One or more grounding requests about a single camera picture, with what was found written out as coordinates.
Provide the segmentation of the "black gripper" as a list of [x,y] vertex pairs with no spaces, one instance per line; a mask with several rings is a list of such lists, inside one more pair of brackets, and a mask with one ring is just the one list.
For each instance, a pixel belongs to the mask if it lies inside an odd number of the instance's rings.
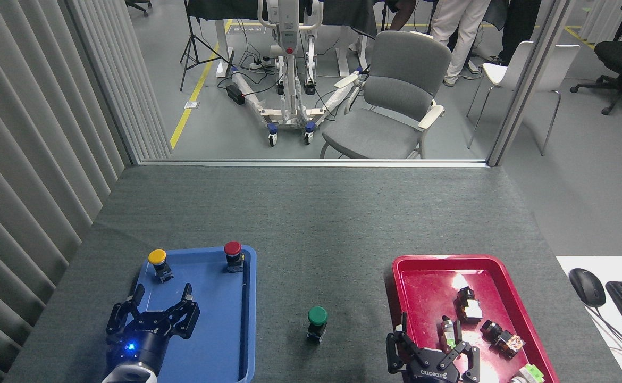
[[[386,336],[387,370],[389,373],[404,373],[405,382],[480,382],[480,350],[462,340],[461,322],[442,319],[442,351],[421,349],[407,333],[407,313],[401,315],[399,329]],[[407,361],[399,356],[398,347],[406,352]],[[464,354],[467,370],[461,373],[455,366],[453,357]]]
[[138,284],[130,296],[113,306],[106,326],[108,370],[121,364],[141,364],[151,371],[160,371],[170,337],[189,339],[201,313],[192,296],[192,285],[186,283],[178,303],[165,311],[167,320],[133,320],[127,324],[127,315],[139,316],[138,307],[145,293]]

